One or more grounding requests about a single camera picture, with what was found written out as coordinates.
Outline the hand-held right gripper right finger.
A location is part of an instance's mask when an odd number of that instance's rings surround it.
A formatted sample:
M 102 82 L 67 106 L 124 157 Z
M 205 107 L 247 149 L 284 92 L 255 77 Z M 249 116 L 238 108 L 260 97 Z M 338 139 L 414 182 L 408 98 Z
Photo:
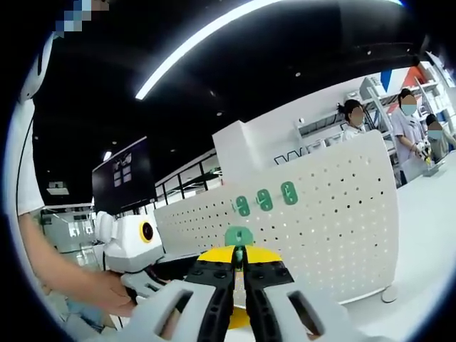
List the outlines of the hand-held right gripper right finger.
M 260 247 L 244 248 L 246 310 L 257 341 L 309 341 L 307 316 L 317 341 L 359 341 L 345 310 L 302 281 L 295 281 L 281 257 Z

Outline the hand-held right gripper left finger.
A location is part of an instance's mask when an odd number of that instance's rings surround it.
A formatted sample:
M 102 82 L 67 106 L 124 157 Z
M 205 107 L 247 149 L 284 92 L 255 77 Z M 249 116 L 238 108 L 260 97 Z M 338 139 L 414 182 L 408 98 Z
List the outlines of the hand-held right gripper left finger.
M 234 247 L 199 255 L 183 280 L 172 280 L 138 302 L 124 328 L 125 341 L 165 341 L 169 316 L 180 307 L 171 341 L 223 341 L 233 312 Z

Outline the person's left hand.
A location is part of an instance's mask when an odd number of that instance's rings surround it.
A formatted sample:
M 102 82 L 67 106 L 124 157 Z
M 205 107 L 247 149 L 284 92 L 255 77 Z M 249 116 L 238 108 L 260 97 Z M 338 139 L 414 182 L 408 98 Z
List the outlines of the person's left hand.
M 120 275 L 115 272 L 102 271 L 91 275 L 89 290 L 90 302 L 109 314 L 131 317 L 136 307 Z

